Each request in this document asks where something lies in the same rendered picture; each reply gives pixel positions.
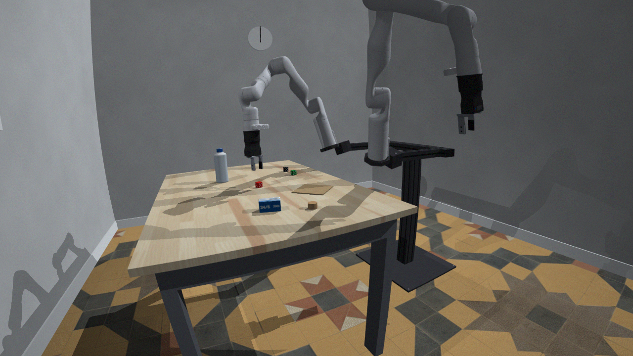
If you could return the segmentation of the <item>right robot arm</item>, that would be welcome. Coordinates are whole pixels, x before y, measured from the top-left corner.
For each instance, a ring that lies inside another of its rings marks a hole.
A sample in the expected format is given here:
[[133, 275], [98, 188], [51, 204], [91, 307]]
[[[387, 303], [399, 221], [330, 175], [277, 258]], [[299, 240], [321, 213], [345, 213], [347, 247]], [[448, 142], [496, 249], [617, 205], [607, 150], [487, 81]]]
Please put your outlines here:
[[243, 111], [243, 120], [258, 120], [258, 109], [252, 107], [250, 102], [262, 97], [263, 91], [271, 83], [271, 77], [276, 74], [287, 74], [290, 78], [289, 87], [310, 114], [319, 111], [314, 119], [316, 131], [322, 148], [337, 144], [334, 131], [331, 130], [325, 108], [321, 98], [307, 100], [308, 86], [293, 67], [291, 60], [286, 56], [271, 59], [266, 68], [251, 83], [252, 87], [241, 88], [239, 91], [240, 106]]

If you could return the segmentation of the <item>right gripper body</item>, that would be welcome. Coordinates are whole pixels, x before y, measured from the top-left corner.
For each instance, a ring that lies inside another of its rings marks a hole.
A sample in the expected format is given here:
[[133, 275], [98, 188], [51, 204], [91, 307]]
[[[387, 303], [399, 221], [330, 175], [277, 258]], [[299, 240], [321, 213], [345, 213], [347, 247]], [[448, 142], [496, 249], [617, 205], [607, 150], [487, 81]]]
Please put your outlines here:
[[246, 145], [244, 149], [245, 156], [256, 156], [262, 154], [262, 148], [260, 147], [259, 142], [260, 129], [269, 129], [269, 125], [259, 125], [259, 120], [243, 120], [244, 143]]

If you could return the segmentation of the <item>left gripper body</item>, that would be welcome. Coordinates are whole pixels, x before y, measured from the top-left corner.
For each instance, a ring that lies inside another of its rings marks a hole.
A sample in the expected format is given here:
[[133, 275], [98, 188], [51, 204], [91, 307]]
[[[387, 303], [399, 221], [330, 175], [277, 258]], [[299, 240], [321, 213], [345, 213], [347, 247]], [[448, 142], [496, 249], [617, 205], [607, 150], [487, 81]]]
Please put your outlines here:
[[457, 74], [457, 86], [461, 95], [461, 114], [484, 111], [482, 70], [479, 57], [456, 59], [456, 67], [447, 68], [444, 75]]

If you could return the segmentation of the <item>grey bottle with blue cap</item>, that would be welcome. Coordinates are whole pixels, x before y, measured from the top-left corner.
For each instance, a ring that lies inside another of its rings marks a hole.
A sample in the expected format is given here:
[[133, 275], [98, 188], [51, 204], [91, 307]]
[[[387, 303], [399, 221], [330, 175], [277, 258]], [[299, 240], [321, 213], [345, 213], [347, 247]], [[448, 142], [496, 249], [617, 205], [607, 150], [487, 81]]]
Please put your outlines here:
[[226, 153], [223, 152], [223, 148], [217, 149], [217, 153], [214, 155], [215, 172], [217, 183], [224, 183], [228, 181], [227, 160]]

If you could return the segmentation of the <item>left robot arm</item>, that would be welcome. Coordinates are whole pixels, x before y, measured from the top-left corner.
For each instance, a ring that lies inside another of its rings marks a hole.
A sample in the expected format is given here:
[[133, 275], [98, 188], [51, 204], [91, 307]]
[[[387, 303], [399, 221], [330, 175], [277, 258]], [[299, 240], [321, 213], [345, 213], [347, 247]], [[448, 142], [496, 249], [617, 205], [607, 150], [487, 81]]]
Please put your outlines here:
[[387, 67], [391, 56], [394, 13], [408, 14], [449, 27], [456, 59], [479, 57], [473, 37], [477, 17], [465, 6], [440, 0], [362, 0], [365, 7], [377, 11], [377, 18], [367, 43], [367, 83], [365, 102], [368, 108], [381, 108], [368, 119], [368, 158], [386, 160], [389, 156], [389, 116], [391, 91], [374, 88], [378, 76]]

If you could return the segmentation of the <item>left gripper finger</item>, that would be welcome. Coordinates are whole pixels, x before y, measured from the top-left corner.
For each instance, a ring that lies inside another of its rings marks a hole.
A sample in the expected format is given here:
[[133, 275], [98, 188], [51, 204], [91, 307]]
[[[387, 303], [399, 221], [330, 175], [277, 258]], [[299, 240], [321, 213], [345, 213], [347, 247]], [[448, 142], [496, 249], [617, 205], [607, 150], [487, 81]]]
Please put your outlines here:
[[472, 114], [471, 117], [468, 117], [468, 130], [470, 130], [470, 131], [474, 131], [475, 130], [474, 114]]
[[457, 123], [458, 123], [459, 134], [466, 134], [465, 117], [471, 117], [471, 116], [472, 116], [472, 114], [461, 114], [461, 113], [457, 114]]

